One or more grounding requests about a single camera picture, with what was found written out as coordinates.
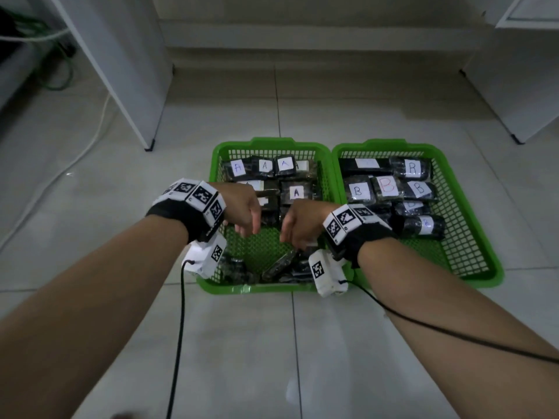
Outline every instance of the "hand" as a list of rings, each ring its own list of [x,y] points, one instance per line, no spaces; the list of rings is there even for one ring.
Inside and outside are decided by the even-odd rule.
[[[260,232],[261,208],[254,188],[232,182],[210,182],[219,191],[225,204],[225,220],[235,225],[243,237]]]
[[[322,232],[326,216],[338,207],[340,204],[324,201],[295,200],[285,215],[279,240],[304,250]]]

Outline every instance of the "person's right arm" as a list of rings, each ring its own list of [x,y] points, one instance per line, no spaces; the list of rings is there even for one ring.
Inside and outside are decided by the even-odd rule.
[[[293,205],[282,229],[283,240],[301,246],[318,236],[322,221],[337,206],[316,203]],[[365,243],[358,263],[378,299],[403,315],[559,358],[559,351],[506,310],[395,239]],[[459,340],[387,314],[460,416],[559,416],[559,366]]]

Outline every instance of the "person's left arm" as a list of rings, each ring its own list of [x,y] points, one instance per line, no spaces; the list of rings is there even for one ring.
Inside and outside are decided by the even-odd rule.
[[[225,219],[244,235],[258,232],[254,189],[212,186],[227,204]],[[0,321],[0,417],[71,417],[141,323],[187,242],[182,222],[147,216]]]

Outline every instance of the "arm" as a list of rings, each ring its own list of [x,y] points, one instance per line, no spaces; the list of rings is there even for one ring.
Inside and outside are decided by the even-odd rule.
[[[260,210],[249,185],[212,184],[246,235]],[[148,216],[25,300],[0,322],[0,416],[71,417],[128,342],[188,242]]]
[[[337,207],[297,200],[284,220],[282,240],[304,246],[305,241],[319,235],[322,221]],[[507,311],[395,239],[365,243],[358,263],[378,299],[403,315],[559,358],[553,346]],[[459,415],[557,415],[559,366],[462,341],[390,313],[388,316]]]

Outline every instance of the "basket mesh side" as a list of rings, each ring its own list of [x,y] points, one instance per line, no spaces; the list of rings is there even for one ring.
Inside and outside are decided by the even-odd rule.
[[[323,192],[324,200],[332,201],[332,188],[323,173],[321,159],[318,158],[314,150],[246,150],[230,149],[227,155],[219,157],[217,181],[224,181],[222,164],[225,161],[243,159],[252,155],[274,158],[277,156],[293,154],[296,160],[317,160],[318,161],[318,183]],[[241,238],[232,227],[221,226],[220,232],[227,239],[227,252],[236,258],[244,259],[248,269],[255,273],[262,273],[268,269],[276,260],[290,251],[289,244],[280,243],[280,231],[275,228],[262,228],[258,235],[250,238]],[[211,280],[221,283],[221,268],[218,267]]]
[[[340,154],[342,159],[382,159],[390,156],[429,157],[423,151],[343,151]],[[445,239],[443,241],[403,239],[402,242],[416,249],[423,257],[463,278],[490,270],[466,223],[464,214],[452,195],[437,159],[431,161],[433,183],[437,187],[440,200],[438,203],[433,203],[433,213],[445,219],[447,226]]]

